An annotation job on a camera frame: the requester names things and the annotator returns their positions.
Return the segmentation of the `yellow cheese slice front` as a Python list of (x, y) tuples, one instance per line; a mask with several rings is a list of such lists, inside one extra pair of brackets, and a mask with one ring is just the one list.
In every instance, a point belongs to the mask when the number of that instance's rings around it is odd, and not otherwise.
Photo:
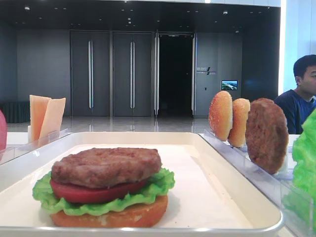
[(65, 104), (66, 98), (51, 99), (48, 101), (40, 131), (39, 146), (47, 144), (49, 137), (54, 137), (59, 134)]

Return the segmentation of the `meat patty on burger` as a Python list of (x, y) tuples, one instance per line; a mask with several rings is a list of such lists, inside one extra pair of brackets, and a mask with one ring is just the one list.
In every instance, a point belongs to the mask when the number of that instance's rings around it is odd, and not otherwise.
[(92, 148), (55, 162), (51, 179), (60, 184), (110, 188), (147, 179), (160, 169), (156, 149)]

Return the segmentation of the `standing meat patty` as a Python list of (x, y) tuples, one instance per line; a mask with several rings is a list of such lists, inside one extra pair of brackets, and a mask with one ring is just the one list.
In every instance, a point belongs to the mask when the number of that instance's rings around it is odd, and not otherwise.
[(288, 145), (287, 121), (283, 110), (271, 99), (250, 104), (246, 122), (246, 145), (250, 160), (269, 174), (283, 165)]

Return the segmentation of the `tomato slice on burger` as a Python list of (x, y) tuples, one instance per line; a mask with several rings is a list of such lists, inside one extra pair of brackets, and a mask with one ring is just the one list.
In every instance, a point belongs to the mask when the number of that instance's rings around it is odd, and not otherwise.
[(53, 193), (58, 198), (64, 198), (68, 202), (94, 204), (106, 203), (117, 198), (124, 198), (127, 194), (134, 194), (144, 187), (148, 179), (135, 183), (125, 183), (104, 189), (91, 189), (78, 185), (59, 184), (50, 180)]

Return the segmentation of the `orange cheese slice back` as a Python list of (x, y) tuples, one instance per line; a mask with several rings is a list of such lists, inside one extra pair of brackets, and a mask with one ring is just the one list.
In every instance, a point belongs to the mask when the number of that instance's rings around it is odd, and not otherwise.
[(50, 97), (30, 95), (31, 142), (38, 140)]

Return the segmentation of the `red tomato slice standing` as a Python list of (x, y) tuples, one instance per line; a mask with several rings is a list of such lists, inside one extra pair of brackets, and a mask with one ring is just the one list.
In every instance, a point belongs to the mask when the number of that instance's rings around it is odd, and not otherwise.
[(6, 148), (7, 142), (7, 124), (5, 117), (0, 111), (0, 150), (4, 150)]

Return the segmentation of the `standing green lettuce leaf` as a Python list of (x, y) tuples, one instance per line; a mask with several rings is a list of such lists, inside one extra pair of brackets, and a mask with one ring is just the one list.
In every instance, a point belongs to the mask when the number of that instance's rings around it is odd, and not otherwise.
[(284, 197), (284, 206), (294, 211), (305, 223), (313, 221), (316, 230), (316, 112), (302, 125), (302, 134), (293, 142), (292, 158), (297, 162), (293, 170), (293, 186), (308, 194), (304, 199), (290, 191)]

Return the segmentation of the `far standing bun half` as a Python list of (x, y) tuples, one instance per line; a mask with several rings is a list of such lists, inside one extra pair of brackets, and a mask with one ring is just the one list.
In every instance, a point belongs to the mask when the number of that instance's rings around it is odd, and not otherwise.
[(233, 127), (233, 101), (227, 91), (218, 92), (209, 108), (209, 124), (215, 136), (226, 141)]

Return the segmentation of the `near standing bun half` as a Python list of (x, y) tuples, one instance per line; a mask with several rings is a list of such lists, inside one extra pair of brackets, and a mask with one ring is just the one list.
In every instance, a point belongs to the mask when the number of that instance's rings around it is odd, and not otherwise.
[(250, 111), (248, 99), (238, 98), (233, 101), (233, 127), (228, 136), (230, 145), (240, 148), (245, 143), (246, 121)]

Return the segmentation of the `white rectangular tray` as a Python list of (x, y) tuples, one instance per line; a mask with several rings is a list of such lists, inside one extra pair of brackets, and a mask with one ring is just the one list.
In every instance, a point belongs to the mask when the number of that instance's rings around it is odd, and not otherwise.
[[(53, 163), (93, 147), (158, 150), (175, 174), (168, 208), (152, 228), (59, 228), (32, 198), (35, 182)], [(200, 135), (176, 132), (80, 132), (0, 167), (3, 237), (275, 237), (282, 211)]]

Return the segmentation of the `bottom bun on tray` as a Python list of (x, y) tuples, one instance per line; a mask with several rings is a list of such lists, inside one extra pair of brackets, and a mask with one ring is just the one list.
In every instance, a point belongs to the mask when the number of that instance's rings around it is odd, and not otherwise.
[(165, 214), (168, 196), (158, 196), (152, 204), (135, 204), (121, 212), (108, 212), (100, 216), (84, 214), (71, 216), (60, 211), (51, 214), (53, 223), (59, 227), (88, 228), (148, 228), (157, 224)]

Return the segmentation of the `man in blue shirt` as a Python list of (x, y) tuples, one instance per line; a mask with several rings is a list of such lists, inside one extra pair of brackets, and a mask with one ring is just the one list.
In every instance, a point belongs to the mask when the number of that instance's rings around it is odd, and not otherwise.
[(293, 66), (297, 87), (278, 96), (274, 102), (283, 109), (289, 134), (301, 134), (302, 124), (316, 108), (316, 55), (299, 58)]

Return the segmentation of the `small wall screen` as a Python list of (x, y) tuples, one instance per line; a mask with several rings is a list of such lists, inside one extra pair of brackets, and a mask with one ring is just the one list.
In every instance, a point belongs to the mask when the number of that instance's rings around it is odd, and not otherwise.
[(221, 89), (222, 90), (237, 90), (238, 81), (237, 80), (222, 80)]

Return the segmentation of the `clear left long rail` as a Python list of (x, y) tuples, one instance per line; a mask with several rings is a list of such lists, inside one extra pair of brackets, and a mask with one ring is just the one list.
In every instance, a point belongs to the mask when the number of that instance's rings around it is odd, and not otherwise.
[(24, 154), (35, 151), (42, 146), (52, 143), (66, 135), (70, 134), (68, 129), (64, 129), (59, 132), (52, 132), (44, 138), (40, 138), (34, 142), (21, 144), (21, 142), (29, 139), (28, 132), (9, 132), (7, 140), (12, 144), (7, 144), (6, 149), (0, 152), (0, 164), (5, 164), (15, 158), (18, 158)]

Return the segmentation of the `clear right long rail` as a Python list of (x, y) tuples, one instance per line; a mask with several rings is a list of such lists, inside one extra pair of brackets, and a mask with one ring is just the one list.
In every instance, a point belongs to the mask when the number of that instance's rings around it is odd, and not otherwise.
[(251, 162), (247, 147), (234, 148), (228, 142), (217, 139), (213, 132), (206, 129), (202, 137), (217, 150), (231, 165), (242, 173), (285, 215), (285, 226), (296, 237), (316, 235), (316, 204), (313, 198), (294, 186), (294, 166), (292, 158), (293, 142), (299, 137), (290, 135), (287, 153), (281, 170), (270, 175)]

